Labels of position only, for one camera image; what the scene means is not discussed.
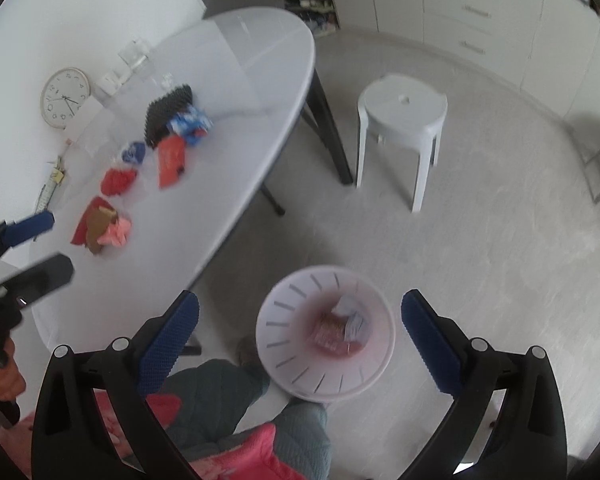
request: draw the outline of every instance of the gray-green pants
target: gray-green pants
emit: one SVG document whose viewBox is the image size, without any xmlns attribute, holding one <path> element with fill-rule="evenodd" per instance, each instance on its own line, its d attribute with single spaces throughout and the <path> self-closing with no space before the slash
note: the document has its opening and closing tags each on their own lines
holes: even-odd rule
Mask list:
<svg viewBox="0 0 600 480">
<path fill-rule="evenodd" d="M 253 431 L 234 435 L 247 408 L 268 387 L 269 376 L 261 366 L 237 367 L 218 359 L 173 374 L 160 392 L 177 395 L 182 406 L 167 434 L 188 462 L 231 449 Z M 326 480 L 331 444 L 324 431 L 324 407 L 293 399 L 272 422 L 276 456 L 308 480 Z"/>
</svg>

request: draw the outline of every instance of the clock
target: clock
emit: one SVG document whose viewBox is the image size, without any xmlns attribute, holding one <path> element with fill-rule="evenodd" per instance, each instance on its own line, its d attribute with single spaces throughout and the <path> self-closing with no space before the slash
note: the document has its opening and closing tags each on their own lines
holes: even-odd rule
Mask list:
<svg viewBox="0 0 600 480">
<path fill-rule="evenodd" d="M 63 68 L 49 78 L 40 96 L 40 112 L 54 128 L 64 128 L 91 94 L 89 80 L 77 68 Z"/>
</svg>

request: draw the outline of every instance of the white oval table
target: white oval table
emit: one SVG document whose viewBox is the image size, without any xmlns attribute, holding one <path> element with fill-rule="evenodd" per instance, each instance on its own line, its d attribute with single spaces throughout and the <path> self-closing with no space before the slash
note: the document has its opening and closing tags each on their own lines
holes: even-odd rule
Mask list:
<svg viewBox="0 0 600 480">
<path fill-rule="evenodd" d="M 148 66 L 91 121 L 67 152 L 67 180 L 52 204 L 56 225 L 30 249 L 32 260 L 60 251 L 73 282 L 33 308 L 49 349 L 106 348 L 132 336 L 188 288 L 260 188 L 294 126 L 314 74 L 309 29 L 289 12 L 249 8 L 184 30 L 150 54 Z M 110 203 L 133 222 L 128 243 L 93 256 L 70 244 L 87 204 L 120 146 L 144 136 L 148 104 L 171 79 L 189 84 L 214 122 L 187 149 L 180 181 L 158 190 L 157 152 L 148 150 L 132 188 Z"/>
</svg>

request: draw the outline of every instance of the shoe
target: shoe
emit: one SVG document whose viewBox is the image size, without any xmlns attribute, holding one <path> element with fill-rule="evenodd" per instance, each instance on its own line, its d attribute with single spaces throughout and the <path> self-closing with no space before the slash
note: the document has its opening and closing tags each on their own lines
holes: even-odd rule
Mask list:
<svg viewBox="0 0 600 480">
<path fill-rule="evenodd" d="M 240 366 L 262 366 L 260 356 L 258 355 L 258 347 L 256 346 L 256 338 L 253 335 L 247 335 L 240 339 L 235 351 L 238 354 L 238 364 Z"/>
</svg>

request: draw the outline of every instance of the human hand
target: human hand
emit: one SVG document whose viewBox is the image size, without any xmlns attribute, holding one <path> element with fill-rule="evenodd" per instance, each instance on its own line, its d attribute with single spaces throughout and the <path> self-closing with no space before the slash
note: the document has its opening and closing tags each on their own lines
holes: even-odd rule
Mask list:
<svg viewBox="0 0 600 480">
<path fill-rule="evenodd" d="M 4 368 L 0 368 L 0 400 L 16 400 L 27 387 L 18 365 L 13 360 L 15 349 L 13 340 L 8 338 L 4 344 L 4 351 L 9 356 L 9 362 Z"/>
</svg>

